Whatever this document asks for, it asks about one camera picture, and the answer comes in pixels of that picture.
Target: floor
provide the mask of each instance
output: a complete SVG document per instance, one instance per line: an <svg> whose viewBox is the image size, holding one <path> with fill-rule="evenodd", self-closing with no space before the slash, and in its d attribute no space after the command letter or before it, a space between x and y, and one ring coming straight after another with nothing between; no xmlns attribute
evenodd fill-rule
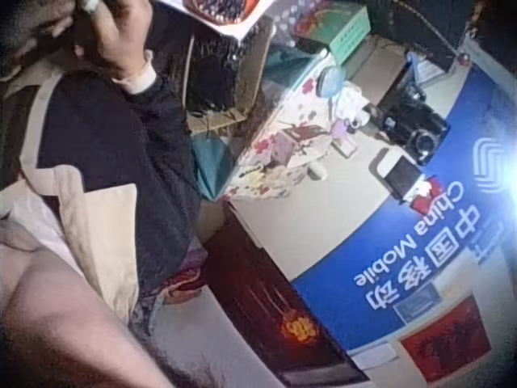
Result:
<svg viewBox="0 0 517 388"><path fill-rule="evenodd" d="M209 366L225 388L281 388L283 385L248 347L208 288L198 298L164 307L153 339L180 369Z"/></svg>

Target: tissue box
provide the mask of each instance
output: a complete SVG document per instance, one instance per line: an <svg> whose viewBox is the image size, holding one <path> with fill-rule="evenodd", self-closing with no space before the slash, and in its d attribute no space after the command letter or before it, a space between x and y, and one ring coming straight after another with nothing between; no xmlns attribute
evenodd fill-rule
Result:
<svg viewBox="0 0 517 388"><path fill-rule="evenodd" d="M366 6L331 2L303 18L296 25L296 34L326 45L341 65L371 29Z"/></svg>

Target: paper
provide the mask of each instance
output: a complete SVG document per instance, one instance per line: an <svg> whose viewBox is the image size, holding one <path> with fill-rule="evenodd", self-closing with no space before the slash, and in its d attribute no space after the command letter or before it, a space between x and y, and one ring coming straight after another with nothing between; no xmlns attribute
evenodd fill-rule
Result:
<svg viewBox="0 0 517 388"><path fill-rule="evenodd" d="M362 370L376 368L397 358L397 352L388 342L377 345L351 357Z"/></svg>
<svg viewBox="0 0 517 388"><path fill-rule="evenodd" d="M417 71L415 72L415 77L417 78L416 81L418 85L445 74L443 70L427 59L419 61L416 66Z"/></svg>
<svg viewBox="0 0 517 388"><path fill-rule="evenodd" d="M210 28L216 30L221 35L233 36L238 40L242 40L246 34L250 31L250 29L254 26L255 23L260 19L260 17L266 12L267 8L275 1L275 0L260 0L251 12L251 15L248 16L243 22L239 24L230 24L228 26L218 26L214 23L210 23L209 21L203 19L198 16L196 13L188 10L183 5L183 0L158 0L167 6L172 6L176 10L183 12L184 14L190 15L194 19L199 20L201 23L206 24Z"/></svg>

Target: red poster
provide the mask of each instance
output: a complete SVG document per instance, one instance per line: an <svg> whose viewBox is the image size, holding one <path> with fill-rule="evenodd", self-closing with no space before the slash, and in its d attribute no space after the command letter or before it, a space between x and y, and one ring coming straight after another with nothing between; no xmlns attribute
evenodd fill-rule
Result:
<svg viewBox="0 0 517 388"><path fill-rule="evenodd" d="M490 350L474 296L401 343L428 382L448 376Z"/></svg>

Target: white countertop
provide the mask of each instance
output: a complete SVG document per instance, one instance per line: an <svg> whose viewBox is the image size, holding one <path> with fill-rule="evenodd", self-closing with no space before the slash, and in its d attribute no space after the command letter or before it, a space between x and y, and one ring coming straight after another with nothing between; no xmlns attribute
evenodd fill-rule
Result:
<svg viewBox="0 0 517 388"><path fill-rule="evenodd" d="M427 103L441 116L451 111L468 72L457 66L452 76L426 88ZM255 241L289 280L335 249L389 196L368 169L387 145L361 132L354 136L359 150L352 159L332 149L322 160L327 180L304 179L288 198L232 202Z"/></svg>

